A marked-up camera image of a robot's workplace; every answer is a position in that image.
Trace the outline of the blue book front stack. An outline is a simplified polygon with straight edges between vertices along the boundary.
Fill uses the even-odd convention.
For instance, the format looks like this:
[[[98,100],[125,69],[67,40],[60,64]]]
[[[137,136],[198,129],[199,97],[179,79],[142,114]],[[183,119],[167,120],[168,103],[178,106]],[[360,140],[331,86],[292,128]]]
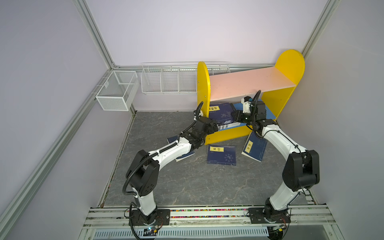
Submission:
[[[215,120],[219,126],[228,125],[235,122],[232,113],[236,110],[230,103],[222,103],[209,107],[209,118]]]

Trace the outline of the dark eye cover book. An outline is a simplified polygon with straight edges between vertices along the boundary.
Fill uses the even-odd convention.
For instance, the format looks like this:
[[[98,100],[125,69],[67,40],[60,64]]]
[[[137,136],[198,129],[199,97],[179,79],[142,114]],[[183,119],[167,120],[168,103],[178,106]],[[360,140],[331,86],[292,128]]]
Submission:
[[[218,126],[218,129],[219,129],[219,131],[223,131],[223,130],[226,130],[226,129],[237,128],[240,125],[241,125],[241,123],[234,122],[234,123],[230,123],[230,124],[220,125],[220,126]]]

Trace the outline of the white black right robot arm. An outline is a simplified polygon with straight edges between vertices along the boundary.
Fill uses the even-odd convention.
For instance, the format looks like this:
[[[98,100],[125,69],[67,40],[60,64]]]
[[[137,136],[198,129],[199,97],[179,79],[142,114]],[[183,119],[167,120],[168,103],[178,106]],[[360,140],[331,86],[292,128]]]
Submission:
[[[236,110],[232,116],[236,122],[245,124],[258,139],[269,141],[286,160],[283,182],[266,200],[263,210],[266,221],[272,223],[288,213],[289,205],[300,193],[320,182],[320,157],[316,151],[294,142],[276,121],[267,119],[266,105],[259,100],[260,94],[258,91],[254,97],[244,97],[241,100],[243,109]]]

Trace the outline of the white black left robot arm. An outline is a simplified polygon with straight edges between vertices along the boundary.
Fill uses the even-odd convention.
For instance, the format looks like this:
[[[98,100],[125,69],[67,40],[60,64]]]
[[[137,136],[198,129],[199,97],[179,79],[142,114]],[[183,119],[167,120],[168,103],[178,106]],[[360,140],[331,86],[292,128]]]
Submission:
[[[176,158],[186,155],[204,145],[207,135],[218,131],[215,120],[204,117],[200,102],[194,111],[194,122],[177,135],[176,140],[154,151],[140,150],[135,155],[123,184],[124,195],[134,195],[137,209],[145,218],[156,214],[157,205],[153,191],[157,185],[159,172]]]

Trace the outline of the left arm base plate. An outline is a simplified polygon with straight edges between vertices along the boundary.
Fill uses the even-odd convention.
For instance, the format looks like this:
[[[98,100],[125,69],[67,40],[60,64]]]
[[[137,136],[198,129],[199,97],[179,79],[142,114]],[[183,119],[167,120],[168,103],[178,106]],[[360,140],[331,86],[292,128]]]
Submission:
[[[140,210],[133,209],[129,218],[132,220],[133,226],[168,226],[170,224],[171,211],[170,209],[155,209],[146,216]]]

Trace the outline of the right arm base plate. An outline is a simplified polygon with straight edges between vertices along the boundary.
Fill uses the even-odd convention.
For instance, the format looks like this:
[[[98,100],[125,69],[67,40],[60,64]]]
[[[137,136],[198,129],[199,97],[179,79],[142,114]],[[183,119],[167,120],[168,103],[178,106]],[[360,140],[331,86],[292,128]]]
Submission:
[[[291,222],[288,210],[248,208],[247,216],[252,224],[288,224]]]

